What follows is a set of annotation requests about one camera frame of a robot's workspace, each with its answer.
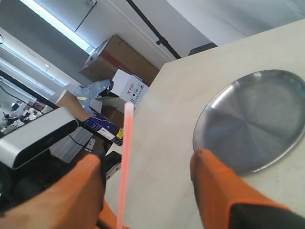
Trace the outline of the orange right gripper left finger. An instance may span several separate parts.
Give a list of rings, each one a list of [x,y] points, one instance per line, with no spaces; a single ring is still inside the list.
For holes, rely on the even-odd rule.
[[[102,161],[85,156],[50,188],[7,211],[2,229],[93,229],[104,202]]]

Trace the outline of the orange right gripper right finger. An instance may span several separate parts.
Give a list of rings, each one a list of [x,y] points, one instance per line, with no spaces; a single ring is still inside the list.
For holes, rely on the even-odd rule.
[[[303,229],[305,218],[245,183],[211,151],[190,160],[194,196],[205,229]]]

